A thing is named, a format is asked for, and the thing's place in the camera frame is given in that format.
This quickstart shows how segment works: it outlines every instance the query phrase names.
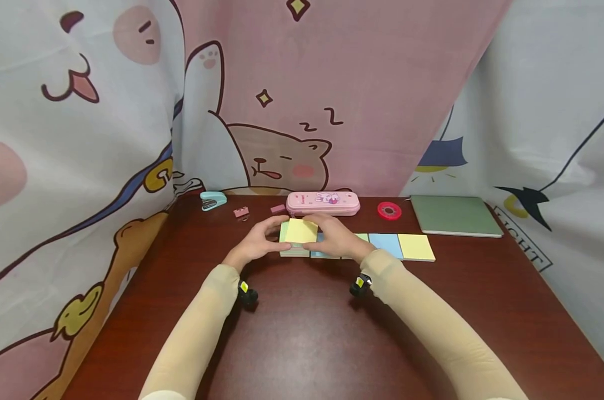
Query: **person's right hand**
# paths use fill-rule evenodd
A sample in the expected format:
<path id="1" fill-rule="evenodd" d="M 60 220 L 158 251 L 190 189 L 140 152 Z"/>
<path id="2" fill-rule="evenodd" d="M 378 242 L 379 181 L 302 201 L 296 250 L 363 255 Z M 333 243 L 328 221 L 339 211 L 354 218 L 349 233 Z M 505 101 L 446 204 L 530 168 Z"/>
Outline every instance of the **person's right hand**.
<path id="1" fill-rule="evenodd" d="M 306 215 L 303 218 L 317 224 L 324 232 L 324 241 L 319 243 L 305 243 L 303 247 L 311 252 L 322 252 L 332 257 L 350 257 L 361 264 L 375 246 L 360 239 L 349 231 L 339 219 L 326 214 Z"/>

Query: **pink pencil case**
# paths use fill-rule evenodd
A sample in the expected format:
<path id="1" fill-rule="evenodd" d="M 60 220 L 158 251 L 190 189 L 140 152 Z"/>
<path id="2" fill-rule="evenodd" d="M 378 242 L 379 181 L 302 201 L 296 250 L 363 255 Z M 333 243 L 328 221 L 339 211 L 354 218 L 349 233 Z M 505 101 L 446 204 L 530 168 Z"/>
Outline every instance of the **pink pencil case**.
<path id="1" fill-rule="evenodd" d="M 316 212 L 351 216 L 360 210 L 360 199 L 352 191 L 294 191 L 286 198 L 286 210 L 295 216 Z"/>

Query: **cartoon curtain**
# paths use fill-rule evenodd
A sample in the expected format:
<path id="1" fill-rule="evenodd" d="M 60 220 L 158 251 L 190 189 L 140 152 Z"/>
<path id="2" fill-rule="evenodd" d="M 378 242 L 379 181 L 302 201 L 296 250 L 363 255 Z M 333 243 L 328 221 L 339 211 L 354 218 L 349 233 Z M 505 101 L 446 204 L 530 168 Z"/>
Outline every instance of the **cartoon curtain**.
<path id="1" fill-rule="evenodd" d="M 514 1 L 402 194 L 490 203 L 604 359 L 604 0 Z"/>
<path id="2" fill-rule="evenodd" d="M 604 358 L 604 0 L 516 0 L 471 75 L 509 3 L 0 2 L 0 399 L 204 189 L 481 196 Z"/>

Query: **green notebook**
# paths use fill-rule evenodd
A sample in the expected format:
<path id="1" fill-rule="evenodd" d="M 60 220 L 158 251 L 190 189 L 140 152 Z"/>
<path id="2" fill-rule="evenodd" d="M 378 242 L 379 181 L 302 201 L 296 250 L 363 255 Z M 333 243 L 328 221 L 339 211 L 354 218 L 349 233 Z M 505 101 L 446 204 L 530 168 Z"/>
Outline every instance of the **green notebook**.
<path id="1" fill-rule="evenodd" d="M 424 233 L 502 237 L 499 224 L 479 197 L 411 196 Z"/>

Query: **person's left hand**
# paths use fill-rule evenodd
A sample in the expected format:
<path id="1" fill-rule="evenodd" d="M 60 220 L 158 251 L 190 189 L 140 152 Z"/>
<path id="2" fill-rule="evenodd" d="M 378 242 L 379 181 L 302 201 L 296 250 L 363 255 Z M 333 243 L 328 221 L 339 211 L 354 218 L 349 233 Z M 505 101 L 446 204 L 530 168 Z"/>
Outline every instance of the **person's left hand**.
<path id="1" fill-rule="evenodd" d="M 264 257 L 269 252 L 285 252 L 291 248 L 290 243 L 271 242 L 266 239 L 268 235 L 279 231 L 282 222 L 288 221 L 288 216 L 273 216 L 258 222 L 251 231 L 239 242 L 222 261 L 241 273 L 248 262 Z"/>

